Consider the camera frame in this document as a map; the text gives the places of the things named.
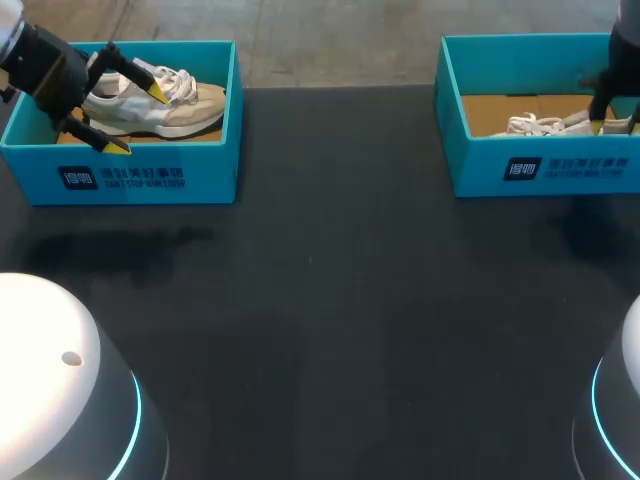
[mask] shoe sole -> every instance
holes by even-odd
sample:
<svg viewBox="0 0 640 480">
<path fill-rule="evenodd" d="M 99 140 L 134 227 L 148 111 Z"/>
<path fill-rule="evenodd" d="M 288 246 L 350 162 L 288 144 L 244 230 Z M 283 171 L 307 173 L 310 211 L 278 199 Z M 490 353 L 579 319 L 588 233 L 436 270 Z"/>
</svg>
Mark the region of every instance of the shoe sole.
<svg viewBox="0 0 640 480">
<path fill-rule="evenodd" d="M 207 118 L 199 123 L 193 125 L 186 125 L 184 127 L 164 127 L 162 125 L 156 125 L 149 130 L 147 125 L 135 122 L 109 122 L 102 123 L 97 120 L 89 120 L 89 125 L 98 130 L 102 130 L 107 135 L 113 135 L 114 137 L 121 137 L 126 135 L 131 136 L 153 136 L 162 138 L 164 140 L 181 140 L 191 138 L 204 133 L 205 130 L 210 130 L 211 127 L 216 124 L 222 124 L 224 112 L 215 117 Z"/>
</svg>

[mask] white sneaker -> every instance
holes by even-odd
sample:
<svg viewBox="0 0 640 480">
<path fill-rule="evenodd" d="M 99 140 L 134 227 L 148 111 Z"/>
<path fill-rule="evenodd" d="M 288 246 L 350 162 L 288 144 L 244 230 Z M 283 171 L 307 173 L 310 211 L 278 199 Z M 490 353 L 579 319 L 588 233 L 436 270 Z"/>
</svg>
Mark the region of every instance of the white sneaker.
<svg viewBox="0 0 640 480">
<path fill-rule="evenodd" d="M 533 113 L 525 112 L 528 117 L 511 117 L 505 133 L 498 133 L 494 137 L 542 137 L 557 135 L 564 128 L 561 118 L 536 118 Z"/>
<path fill-rule="evenodd" d="M 511 117 L 507 131 L 498 133 L 494 137 L 543 137 L 543 136 L 594 136 L 593 126 L 589 120 L 589 112 L 582 110 L 564 119 L 540 118 L 532 113 L 528 117 Z M 598 135 L 612 135 L 629 133 L 631 117 L 619 120 L 605 120 Z"/>
<path fill-rule="evenodd" d="M 137 58 L 134 63 L 153 74 L 169 103 L 163 105 L 119 73 L 105 73 L 82 105 L 92 127 L 109 135 L 176 139 L 202 132 L 224 115 L 222 87 L 196 83 L 186 70 L 154 67 Z"/>
</svg>

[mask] black table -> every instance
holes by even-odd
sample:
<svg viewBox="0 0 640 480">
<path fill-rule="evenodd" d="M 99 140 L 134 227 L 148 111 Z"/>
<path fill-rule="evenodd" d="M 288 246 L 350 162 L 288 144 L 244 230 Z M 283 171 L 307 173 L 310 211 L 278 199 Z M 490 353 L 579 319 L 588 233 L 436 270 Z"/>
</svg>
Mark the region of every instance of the black table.
<svg viewBox="0 0 640 480">
<path fill-rule="evenodd" d="M 233 206 L 34 209 L 0 167 L 0 268 L 93 312 L 171 478 L 575 478 L 640 202 L 456 200 L 431 87 L 248 90 L 245 117 Z"/>
</svg>

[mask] small hole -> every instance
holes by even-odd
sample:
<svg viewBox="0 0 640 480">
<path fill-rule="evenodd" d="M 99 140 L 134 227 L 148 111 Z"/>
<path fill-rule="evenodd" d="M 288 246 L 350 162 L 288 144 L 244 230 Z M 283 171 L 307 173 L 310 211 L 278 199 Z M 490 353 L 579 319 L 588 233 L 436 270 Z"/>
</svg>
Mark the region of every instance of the small hole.
<svg viewBox="0 0 640 480">
<path fill-rule="evenodd" d="M 64 352 L 62 354 L 62 361 L 70 367 L 79 367 L 82 365 L 82 358 L 75 352 Z"/>
</svg>

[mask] concrete floor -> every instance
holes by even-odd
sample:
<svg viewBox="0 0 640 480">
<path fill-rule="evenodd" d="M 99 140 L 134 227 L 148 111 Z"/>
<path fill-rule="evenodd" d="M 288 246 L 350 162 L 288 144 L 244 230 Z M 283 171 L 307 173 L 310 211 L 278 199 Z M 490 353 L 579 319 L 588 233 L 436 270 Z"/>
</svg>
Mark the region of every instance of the concrete floor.
<svg viewBox="0 0 640 480">
<path fill-rule="evenodd" d="M 252 87 L 431 83 L 442 35 L 609 31 L 616 13 L 615 0 L 24 3 L 30 22 L 69 41 L 236 40 Z"/>
</svg>

